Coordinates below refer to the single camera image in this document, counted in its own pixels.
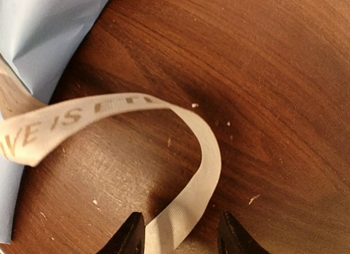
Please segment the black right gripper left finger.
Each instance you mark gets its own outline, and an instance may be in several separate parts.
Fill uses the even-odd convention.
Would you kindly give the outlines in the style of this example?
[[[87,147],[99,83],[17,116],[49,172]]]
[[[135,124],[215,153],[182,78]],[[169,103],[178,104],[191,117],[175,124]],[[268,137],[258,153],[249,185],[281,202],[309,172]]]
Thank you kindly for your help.
[[[144,248],[144,217],[133,212],[97,254],[144,254]]]

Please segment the cream ribbon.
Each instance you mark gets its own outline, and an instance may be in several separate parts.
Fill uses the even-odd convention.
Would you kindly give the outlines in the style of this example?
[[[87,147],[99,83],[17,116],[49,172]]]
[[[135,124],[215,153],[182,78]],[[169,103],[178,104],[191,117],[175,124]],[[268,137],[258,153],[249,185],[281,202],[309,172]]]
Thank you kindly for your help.
[[[1,156],[37,166],[64,140],[86,126],[116,114],[170,109],[192,130],[201,164],[185,188],[145,228],[145,252],[168,253],[196,226],[218,184],[221,155],[209,125],[197,114],[141,93],[96,95],[46,106],[1,122]]]

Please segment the blue wrapping paper sheet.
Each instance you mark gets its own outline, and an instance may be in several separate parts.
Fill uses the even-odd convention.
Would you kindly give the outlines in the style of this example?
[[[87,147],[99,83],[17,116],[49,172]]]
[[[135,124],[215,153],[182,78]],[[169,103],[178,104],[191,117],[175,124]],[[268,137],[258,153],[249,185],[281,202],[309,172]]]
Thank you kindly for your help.
[[[1,0],[1,118],[48,103],[109,0]]]

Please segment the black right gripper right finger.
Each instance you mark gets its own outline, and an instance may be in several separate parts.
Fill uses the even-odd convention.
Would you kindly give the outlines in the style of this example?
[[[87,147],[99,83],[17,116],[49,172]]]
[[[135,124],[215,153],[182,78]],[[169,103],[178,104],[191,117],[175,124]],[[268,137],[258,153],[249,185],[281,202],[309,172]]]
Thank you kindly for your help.
[[[224,211],[218,224],[218,253],[269,254],[245,230],[230,211]]]

